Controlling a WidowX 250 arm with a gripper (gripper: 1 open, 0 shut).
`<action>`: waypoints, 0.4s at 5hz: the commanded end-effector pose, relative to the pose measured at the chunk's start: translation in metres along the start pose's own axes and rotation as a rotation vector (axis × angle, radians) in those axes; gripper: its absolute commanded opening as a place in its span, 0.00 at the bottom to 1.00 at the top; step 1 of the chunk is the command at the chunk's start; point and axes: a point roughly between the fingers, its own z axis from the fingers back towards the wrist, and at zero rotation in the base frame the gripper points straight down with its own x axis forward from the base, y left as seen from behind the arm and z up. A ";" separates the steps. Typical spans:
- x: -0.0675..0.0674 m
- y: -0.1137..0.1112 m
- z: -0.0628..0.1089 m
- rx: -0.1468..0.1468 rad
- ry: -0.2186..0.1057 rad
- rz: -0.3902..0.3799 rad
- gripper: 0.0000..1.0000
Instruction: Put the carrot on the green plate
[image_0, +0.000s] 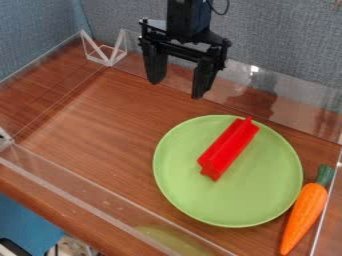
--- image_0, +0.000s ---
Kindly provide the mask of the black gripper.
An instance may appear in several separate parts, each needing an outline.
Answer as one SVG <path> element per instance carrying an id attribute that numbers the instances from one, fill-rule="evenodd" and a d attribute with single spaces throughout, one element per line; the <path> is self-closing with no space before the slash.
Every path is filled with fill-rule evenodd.
<path id="1" fill-rule="evenodd" d="M 172 33 L 164 20 L 139 20 L 141 34 L 139 46 L 143 51 L 148 81 L 156 85 L 167 74 L 168 55 L 197 63 L 193 69 L 193 99 L 203 97 L 211 89 L 218 69 L 224 68 L 231 41 L 214 33 L 208 27 L 192 35 Z"/>

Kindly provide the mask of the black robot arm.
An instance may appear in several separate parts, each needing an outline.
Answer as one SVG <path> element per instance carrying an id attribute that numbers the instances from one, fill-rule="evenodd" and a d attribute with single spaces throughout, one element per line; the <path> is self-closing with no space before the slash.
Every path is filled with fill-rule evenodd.
<path id="1" fill-rule="evenodd" d="M 196 64 L 191 97 L 199 99 L 211 89 L 216 74 L 226 68 L 231 41 L 210 30 L 211 13 L 224 15 L 212 7 L 214 0 L 167 0 L 167 19 L 141 18 L 139 25 L 145 74 L 159 84 L 167 74 L 168 57 Z"/>

